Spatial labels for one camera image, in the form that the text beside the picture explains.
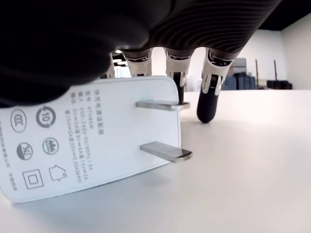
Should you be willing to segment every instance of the white table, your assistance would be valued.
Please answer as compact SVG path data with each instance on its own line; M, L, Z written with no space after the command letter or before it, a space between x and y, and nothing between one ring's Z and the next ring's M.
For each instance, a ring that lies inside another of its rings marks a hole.
M194 156L57 198L11 204L4 233L309 233L311 91L224 91L215 119L182 116Z

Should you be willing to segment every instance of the robotic hand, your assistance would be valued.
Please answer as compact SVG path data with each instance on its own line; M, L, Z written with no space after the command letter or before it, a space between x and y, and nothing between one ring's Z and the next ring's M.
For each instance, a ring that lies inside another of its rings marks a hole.
M216 113L232 61L281 0L18 0L2 6L0 107L51 101L71 85L112 78L120 49L132 76L151 75L152 48L164 47L167 75L183 89L193 51L206 48L199 119Z

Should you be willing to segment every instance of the white power adapter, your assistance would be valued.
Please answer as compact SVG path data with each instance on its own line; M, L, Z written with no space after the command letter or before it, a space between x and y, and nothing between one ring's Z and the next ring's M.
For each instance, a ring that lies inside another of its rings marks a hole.
M187 159L175 103L175 83L160 76L98 80L0 109L1 190L13 202L38 200Z

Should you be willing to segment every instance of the ceiling light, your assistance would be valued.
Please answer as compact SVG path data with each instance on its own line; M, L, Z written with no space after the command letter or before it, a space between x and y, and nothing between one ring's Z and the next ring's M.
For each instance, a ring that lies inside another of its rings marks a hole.
M118 65L126 65L126 64L127 64L127 61L124 61L124 62L118 62L117 64L118 64Z

